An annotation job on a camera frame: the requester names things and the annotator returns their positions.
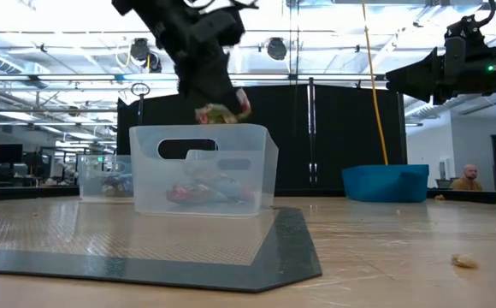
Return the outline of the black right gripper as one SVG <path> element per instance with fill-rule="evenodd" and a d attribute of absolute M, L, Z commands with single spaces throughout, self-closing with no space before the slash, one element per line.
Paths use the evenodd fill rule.
<path fill-rule="evenodd" d="M 444 34 L 446 53 L 439 56 L 435 47 L 421 61 L 387 72 L 386 88 L 433 105 L 456 98 L 452 86 L 467 63 L 490 55 L 480 31 L 489 21 L 490 17 L 478 21 L 468 15 L 449 25 Z"/>

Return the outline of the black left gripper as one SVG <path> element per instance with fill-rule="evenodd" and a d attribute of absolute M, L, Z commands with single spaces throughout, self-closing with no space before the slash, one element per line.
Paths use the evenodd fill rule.
<path fill-rule="evenodd" d="M 201 13 L 198 9 L 177 6 L 156 22 L 153 27 L 156 44 L 177 65 L 178 90 L 195 109 L 214 102 L 230 111 L 242 110 L 238 88 L 233 87 L 225 64 L 219 64 L 213 74 L 210 63 L 188 65 L 185 62 L 220 53 L 223 46 L 237 44 L 244 32 L 239 7 Z"/>

